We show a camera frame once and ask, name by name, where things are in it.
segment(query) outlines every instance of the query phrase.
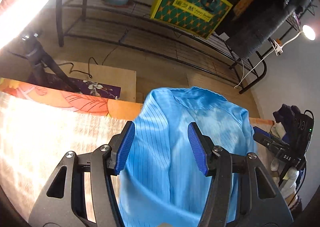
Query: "black gripper frame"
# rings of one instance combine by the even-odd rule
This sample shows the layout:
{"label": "black gripper frame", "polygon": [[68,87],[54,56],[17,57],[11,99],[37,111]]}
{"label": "black gripper frame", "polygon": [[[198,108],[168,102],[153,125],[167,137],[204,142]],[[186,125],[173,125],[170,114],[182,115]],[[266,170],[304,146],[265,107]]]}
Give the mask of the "black gripper frame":
{"label": "black gripper frame", "polygon": [[[278,187],[257,155],[230,154],[223,147],[214,146],[195,122],[191,126],[206,155],[206,176],[212,176],[199,227],[288,227],[293,222]],[[237,211],[236,219],[226,223],[232,173],[238,175]]]}
{"label": "black gripper frame", "polygon": [[[111,175],[119,174],[115,170],[118,150],[132,127],[134,131],[133,122],[128,121],[121,134],[113,136],[108,145],[102,145],[92,153],[77,155],[73,151],[67,152],[41,190],[29,224],[32,227],[123,227]],[[87,219],[84,172],[91,173],[96,223]]]}

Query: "metal shelf rack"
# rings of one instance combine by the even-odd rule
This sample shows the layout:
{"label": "metal shelf rack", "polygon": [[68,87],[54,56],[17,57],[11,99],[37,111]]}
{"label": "metal shelf rack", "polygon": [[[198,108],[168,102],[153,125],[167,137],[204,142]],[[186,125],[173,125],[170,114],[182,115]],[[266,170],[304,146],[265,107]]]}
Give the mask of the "metal shelf rack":
{"label": "metal shelf rack", "polygon": [[[63,31],[62,28],[63,7],[82,9],[81,16],[65,29],[65,31]],[[216,34],[212,34],[205,40],[173,26],[154,21],[150,19],[149,16],[150,7],[148,4],[137,1],[132,1],[132,5],[126,8],[116,8],[106,5],[103,0],[67,0],[64,3],[62,3],[62,0],[57,0],[56,23],[59,46],[63,47],[65,36],[107,42],[167,58],[171,61],[182,63],[215,75],[233,85],[239,84],[240,77],[236,71],[236,65],[240,64],[242,66],[241,59],[227,47],[224,40]],[[139,22],[139,25],[134,25],[126,21],[122,22],[88,17],[87,9],[119,14],[142,20],[143,22]],[[157,29],[147,29],[143,25],[144,22],[152,23],[158,27],[164,27],[167,29],[167,32],[160,33],[155,31]],[[154,47],[155,44],[162,45],[163,49],[161,49],[161,47],[160,49],[159,47]],[[212,50],[220,53],[224,58],[217,58],[216,54],[211,54]],[[262,59],[264,56],[258,51],[256,54],[259,59]],[[239,94],[244,93],[263,79],[267,72],[267,64],[265,61],[262,61],[262,64],[264,70],[259,75],[256,70],[253,69],[254,66],[249,59],[243,60],[244,68],[247,71],[253,69],[251,73],[257,78],[247,86],[241,83],[240,87],[242,89],[239,91]]]}

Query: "yellow box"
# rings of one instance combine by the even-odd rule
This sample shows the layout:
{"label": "yellow box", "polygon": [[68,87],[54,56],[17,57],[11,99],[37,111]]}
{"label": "yellow box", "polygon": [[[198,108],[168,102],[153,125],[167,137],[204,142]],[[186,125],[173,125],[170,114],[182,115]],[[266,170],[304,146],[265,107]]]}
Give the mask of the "yellow box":
{"label": "yellow box", "polygon": [[150,15],[207,39],[231,8],[227,0],[155,0]]}

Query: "wooden floor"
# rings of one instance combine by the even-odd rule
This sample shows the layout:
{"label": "wooden floor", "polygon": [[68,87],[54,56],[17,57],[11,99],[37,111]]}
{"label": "wooden floor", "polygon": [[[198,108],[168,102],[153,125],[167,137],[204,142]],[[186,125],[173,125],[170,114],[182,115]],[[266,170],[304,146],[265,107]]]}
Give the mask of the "wooden floor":
{"label": "wooden floor", "polygon": [[[64,28],[79,16],[79,10],[64,10]],[[101,12],[88,12],[88,15],[97,17],[97,15],[106,15]],[[108,18],[119,19],[126,17],[108,16]],[[249,111],[250,117],[260,117],[257,106],[250,91],[239,95],[239,88],[229,85],[224,80],[214,75],[202,72],[198,69],[170,61],[163,57],[158,57],[139,50],[115,46],[105,42],[98,42],[86,39],[65,37],[65,45],[60,48],[57,40],[55,11],[53,9],[43,10],[32,22],[32,27],[39,27],[43,30],[39,40],[44,49],[52,55],[54,59],[87,63],[89,57],[94,57],[101,64],[104,58],[108,56],[104,65],[134,70],[137,72],[136,102],[143,103],[147,94],[155,88],[190,88],[198,86],[217,92],[229,101],[244,107]],[[145,38],[145,45],[148,45],[148,38]],[[165,51],[165,43],[159,43],[153,47],[159,47],[159,50]],[[15,57],[7,52],[0,55],[0,77],[6,77],[16,80],[26,80],[30,67],[26,60]]]}

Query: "light blue fabric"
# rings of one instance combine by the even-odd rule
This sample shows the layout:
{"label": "light blue fabric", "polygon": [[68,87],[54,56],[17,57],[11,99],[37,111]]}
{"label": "light blue fabric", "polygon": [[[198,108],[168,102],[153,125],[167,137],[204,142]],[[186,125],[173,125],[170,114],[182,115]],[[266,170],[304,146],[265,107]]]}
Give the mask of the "light blue fabric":
{"label": "light blue fabric", "polygon": [[[120,213],[129,227],[193,226],[199,223],[211,177],[198,170],[188,124],[230,153],[256,152],[248,111],[212,91],[159,88],[150,92],[140,115],[125,169],[120,174]],[[234,220],[237,176],[228,213]]]}

